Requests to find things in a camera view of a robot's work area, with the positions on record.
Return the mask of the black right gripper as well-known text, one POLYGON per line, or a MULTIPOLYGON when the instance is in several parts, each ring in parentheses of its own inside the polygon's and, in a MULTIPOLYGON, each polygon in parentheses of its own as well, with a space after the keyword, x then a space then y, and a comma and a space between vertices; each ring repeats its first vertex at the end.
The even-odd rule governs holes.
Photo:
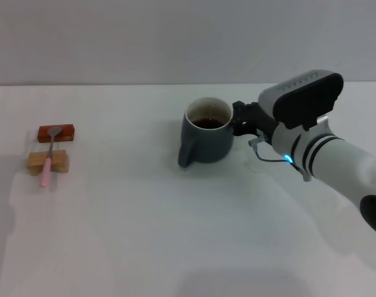
POLYGON ((278 125, 279 122, 267 115, 257 102, 236 101, 233 103, 232 129, 236 137, 259 136, 261 132, 266 137, 266 143, 272 144, 272 137, 278 125))

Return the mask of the dark grey ceramic mug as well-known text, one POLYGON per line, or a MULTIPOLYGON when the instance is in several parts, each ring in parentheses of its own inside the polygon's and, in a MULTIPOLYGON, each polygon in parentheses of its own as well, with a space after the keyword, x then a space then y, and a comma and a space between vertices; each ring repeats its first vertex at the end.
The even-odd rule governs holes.
POLYGON ((178 165, 187 168, 195 162, 214 163, 227 156, 234 140, 232 116, 229 105, 219 98, 205 97, 193 101, 182 121, 178 165), (201 129, 192 124, 202 118, 216 118, 228 123, 218 129, 201 129))

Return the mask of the pink handled metal spoon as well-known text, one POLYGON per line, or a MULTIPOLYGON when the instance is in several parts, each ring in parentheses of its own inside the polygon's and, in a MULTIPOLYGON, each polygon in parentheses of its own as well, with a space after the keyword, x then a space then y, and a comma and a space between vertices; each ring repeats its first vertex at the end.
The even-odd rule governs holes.
POLYGON ((43 170, 41 172, 41 179, 40 179, 40 187, 46 188, 49 186, 49 182, 51 179, 51 163, 52 163, 52 156, 53 156, 53 144, 54 138, 62 131, 61 126, 52 127, 48 130, 48 135, 51 138, 51 142, 48 149, 48 154, 45 159, 43 170))

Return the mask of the light wooden spoon rest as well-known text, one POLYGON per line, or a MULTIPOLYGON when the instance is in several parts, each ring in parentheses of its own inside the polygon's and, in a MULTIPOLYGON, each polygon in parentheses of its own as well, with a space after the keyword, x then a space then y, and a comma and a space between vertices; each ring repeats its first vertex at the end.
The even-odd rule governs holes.
MULTIPOLYGON (((47 152, 31 152, 27 159, 27 169, 31 176, 38 176, 42 170, 47 152)), ((65 150, 54 150, 51 162, 51 171, 56 173, 69 172, 69 156, 65 150)))

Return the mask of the dark coffee liquid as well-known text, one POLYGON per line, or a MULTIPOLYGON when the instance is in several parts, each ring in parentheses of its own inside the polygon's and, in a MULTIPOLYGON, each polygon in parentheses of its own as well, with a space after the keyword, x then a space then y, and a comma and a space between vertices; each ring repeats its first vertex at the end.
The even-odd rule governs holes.
POLYGON ((216 118, 202 118, 192 122, 192 124, 201 129, 218 129, 225 126, 228 122, 220 121, 216 118))

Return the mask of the red-brown wooden block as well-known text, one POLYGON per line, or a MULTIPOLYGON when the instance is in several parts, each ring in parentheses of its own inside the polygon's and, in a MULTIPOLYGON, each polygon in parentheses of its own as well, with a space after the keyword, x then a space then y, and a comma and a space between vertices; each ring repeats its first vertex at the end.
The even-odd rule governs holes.
POLYGON ((51 142, 51 137, 48 135, 48 131, 54 127, 62 128, 62 131, 55 136, 54 142, 69 142, 74 140, 75 128, 73 124, 49 125, 39 127, 37 133, 37 140, 39 143, 51 142))

